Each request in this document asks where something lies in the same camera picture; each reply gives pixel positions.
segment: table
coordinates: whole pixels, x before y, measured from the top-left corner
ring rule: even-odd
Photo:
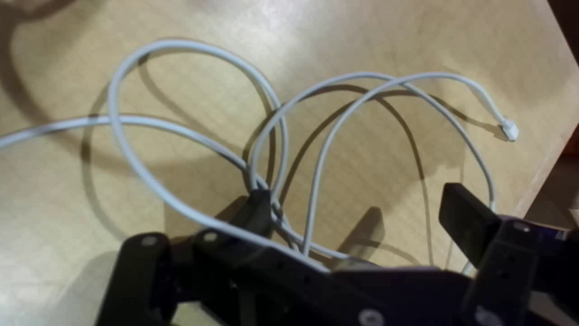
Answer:
[[[480,146],[501,213],[527,211],[579,121],[579,70],[543,0],[76,0],[27,14],[0,5],[0,131],[105,112],[103,86],[120,59],[167,35],[241,54],[282,99],[349,70],[478,79],[518,121],[519,140],[505,140],[465,86],[423,86],[458,112]],[[297,229],[328,115],[358,95],[337,88],[288,117],[297,164],[284,198]],[[165,54],[136,68],[123,108],[186,122],[239,153],[266,113],[239,70],[196,54]],[[246,193],[239,169],[210,150],[156,130],[129,133],[156,175],[203,211],[217,213]],[[0,323],[92,323],[127,235],[197,229],[136,179],[103,126],[4,148],[0,168]],[[443,117],[405,92],[373,101],[331,150],[315,238],[387,265],[456,269],[463,256],[458,249],[449,256],[436,222],[447,180],[487,197],[483,173]]]

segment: wooden surface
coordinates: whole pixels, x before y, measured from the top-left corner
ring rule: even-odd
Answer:
[[[423,86],[460,112],[503,213],[525,213],[579,119],[579,72],[543,0],[76,0],[25,12],[0,5],[0,131],[103,112],[103,86],[120,59],[163,35],[244,55],[284,99],[349,70],[451,70],[481,81],[518,121],[518,142],[503,139],[465,86]],[[324,121],[357,95],[338,88],[290,115],[299,159],[284,198],[299,229]],[[154,57],[130,73],[123,108],[188,122],[237,151],[266,112],[239,70],[192,54]],[[241,173],[210,150],[152,130],[132,128],[130,137],[168,188],[208,213],[244,193]],[[196,229],[134,177],[109,128],[0,153],[0,323],[92,323],[127,235]],[[449,236],[436,222],[445,180],[487,197],[476,160],[445,119],[409,93],[386,95],[360,110],[331,150],[315,238],[348,238],[351,251],[380,264],[456,267],[463,256],[447,256]]]

